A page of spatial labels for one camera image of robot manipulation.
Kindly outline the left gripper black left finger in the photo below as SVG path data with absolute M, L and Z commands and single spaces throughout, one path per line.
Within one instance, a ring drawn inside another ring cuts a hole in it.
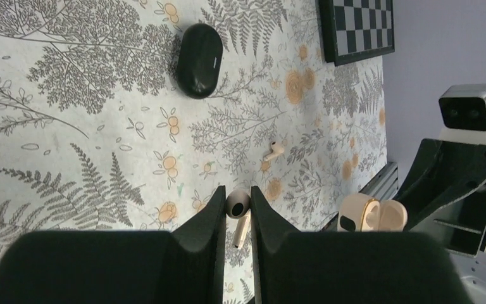
M 225 200 L 173 232 L 28 233 L 0 261 L 0 303 L 221 303 Z

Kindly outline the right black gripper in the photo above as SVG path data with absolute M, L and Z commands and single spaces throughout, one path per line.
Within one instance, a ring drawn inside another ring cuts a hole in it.
M 422 140 L 394 199 L 407 210 L 407 231 L 477 256 L 486 246 L 486 145 Z

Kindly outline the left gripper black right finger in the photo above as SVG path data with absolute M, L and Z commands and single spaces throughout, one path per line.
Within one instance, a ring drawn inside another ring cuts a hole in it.
M 256 303 L 470 303 L 449 255 L 417 232 L 302 232 L 251 188 Z

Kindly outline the pink earbud charging case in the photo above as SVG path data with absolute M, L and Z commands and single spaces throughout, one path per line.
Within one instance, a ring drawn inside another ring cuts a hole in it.
M 337 230 L 344 232 L 402 231 L 408 221 L 405 206 L 396 200 L 379 201 L 363 193 L 346 196 L 339 209 Z

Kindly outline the black earbud charging case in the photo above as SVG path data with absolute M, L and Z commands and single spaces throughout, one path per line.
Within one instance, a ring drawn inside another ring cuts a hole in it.
M 220 75 L 223 42 L 210 25 L 190 26 L 182 37 L 176 69 L 180 90 L 193 99 L 204 99 L 214 93 Z

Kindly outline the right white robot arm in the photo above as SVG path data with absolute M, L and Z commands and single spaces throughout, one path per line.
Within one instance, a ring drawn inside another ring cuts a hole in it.
M 405 229 L 448 252 L 475 303 L 486 303 L 486 145 L 424 139 L 395 200 Z

